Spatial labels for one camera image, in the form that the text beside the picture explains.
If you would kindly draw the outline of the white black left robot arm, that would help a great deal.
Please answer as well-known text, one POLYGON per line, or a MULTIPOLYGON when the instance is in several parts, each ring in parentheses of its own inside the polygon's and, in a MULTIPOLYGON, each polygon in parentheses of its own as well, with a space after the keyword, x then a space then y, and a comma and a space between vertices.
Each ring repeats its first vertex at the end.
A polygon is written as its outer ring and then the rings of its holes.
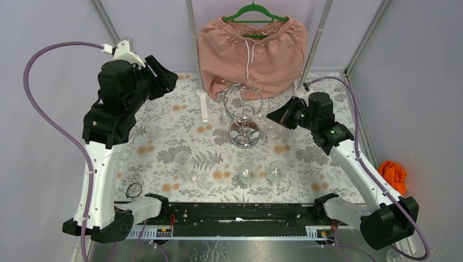
POLYGON ((115 204, 117 170, 135 126, 135 115, 148 100, 174 90, 178 76, 153 56, 144 66, 113 60, 98 74, 98 100, 85 115, 82 137, 88 154, 89 172, 75 216, 63 223, 64 233, 88 235, 99 243, 125 240, 132 227, 151 219, 163 224, 169 219, 168 198, 146 194, 140 200, 115 204))

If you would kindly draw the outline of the chrome wine glass rack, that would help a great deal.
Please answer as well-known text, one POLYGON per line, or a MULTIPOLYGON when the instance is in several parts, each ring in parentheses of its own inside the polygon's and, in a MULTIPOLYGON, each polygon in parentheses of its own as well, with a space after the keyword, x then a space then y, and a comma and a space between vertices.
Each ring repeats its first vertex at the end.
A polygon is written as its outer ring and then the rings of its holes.
POLYGON ((255 80, 250 87, 246 87, 242 83, 232 83, 227 80, 222 80, 226 87, 221 87, 219 90, 223 92, 223 106, 225 113, 221 118, 227 117, 230 121, 226 124, 228 126, 228 137, 230 142, 241 149, 248 149, 255 147, 259 144, 262 138, 261 127, 253 120, 258 116, 263 108, 262 88, 256 88, 255 80), (246 101, 246 94, 253 92, 258 95, 260 105, 258 107, 251 105, 246 101), (239 96, 241 104, 232 109, 229 102, 234 96, 239 96))

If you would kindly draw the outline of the clear wine glass front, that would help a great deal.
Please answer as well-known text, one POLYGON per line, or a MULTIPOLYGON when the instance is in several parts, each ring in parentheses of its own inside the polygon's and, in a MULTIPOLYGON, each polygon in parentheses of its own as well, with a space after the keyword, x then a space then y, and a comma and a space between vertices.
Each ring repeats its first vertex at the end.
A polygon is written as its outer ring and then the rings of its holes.
POLYGON ((262 125, 263 131, 269 139, 279 139, 282 135, 282 126, 268 118, 268 111, 261 110, 258 113, 258 119, 262 125))

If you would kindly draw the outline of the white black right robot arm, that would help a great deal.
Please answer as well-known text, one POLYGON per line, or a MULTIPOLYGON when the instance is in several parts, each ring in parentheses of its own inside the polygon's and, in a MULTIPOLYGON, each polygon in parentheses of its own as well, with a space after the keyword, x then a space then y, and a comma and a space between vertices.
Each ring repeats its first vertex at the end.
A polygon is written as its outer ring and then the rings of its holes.
POLYGON ((335 120, 333 101, 327 93, 312 93, 308 100, 291 97, 283 107, 266 114, 266 118, 288 129, 309 130, 315 144, 347 174, 364 199, 365 207, 335 193, 317 198, 313 217, 318 224, 344 222, 359 230, 375 250, 414 234, 418 203, 413 197, 404 198, 364 159, 354 135, 335 120))

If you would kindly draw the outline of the clear wine glass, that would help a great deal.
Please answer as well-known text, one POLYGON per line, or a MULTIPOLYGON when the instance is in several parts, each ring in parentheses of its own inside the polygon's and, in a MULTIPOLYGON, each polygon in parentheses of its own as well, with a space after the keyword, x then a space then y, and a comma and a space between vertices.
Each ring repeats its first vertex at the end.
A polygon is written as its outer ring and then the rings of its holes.
POLYGON ((194 171, 195 160, 187 151, 180 151, 174 157, 174 164, 177 171, 186 179, 195 181, 197 179, 194 171))
POLYGON ((239 179, 243 184, 253 184, 258 178, 258 168, 253 162, 245 162, 239 168, 239 179))
POLYGON ((267 178, 272 183, 282 182, 287 174, 287 165, 279 160, 273 161, 269 165, 267 178))
POLYGON ((282 126, 268 118, 268 111, 261 110, 258 113, 258 119, 262 125, 263 131, 269 139, 279 139, 282 135, 282 126))

